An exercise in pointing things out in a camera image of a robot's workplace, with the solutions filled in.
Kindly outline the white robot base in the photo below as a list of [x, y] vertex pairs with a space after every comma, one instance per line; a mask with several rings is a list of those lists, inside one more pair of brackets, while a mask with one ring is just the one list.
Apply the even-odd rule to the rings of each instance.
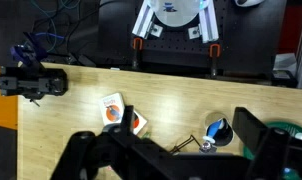
[[132, 33], [146, 39], [149, 34], [159, 37], [163, 28], [153, 22], [156, 17], [168, 27], [182, 27], [196, 16], [199, 23], [188, 29], [190, 39], [202, 37], [203, 43], [219, 39], [214, 0], [142, 0]]

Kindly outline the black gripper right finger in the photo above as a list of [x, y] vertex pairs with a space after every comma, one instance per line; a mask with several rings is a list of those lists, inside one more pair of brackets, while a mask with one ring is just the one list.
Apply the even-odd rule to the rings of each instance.
[[235, 108], [232, 128], [256, 159], [286, 159], [290, 140], [287, 131], [266, 126], [244, 107]]

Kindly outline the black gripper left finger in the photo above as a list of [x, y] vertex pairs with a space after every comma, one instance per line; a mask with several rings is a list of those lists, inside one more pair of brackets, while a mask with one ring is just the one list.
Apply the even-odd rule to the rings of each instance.
[[128, 105], [124, 108], [120, 124], [112, 124], [108, 130], [109, 135], [115, 142], [117, 148], [122, 151], [131, 150], [135, 145], [142, 143], [142, 140], [133, 133], [134, 106]]

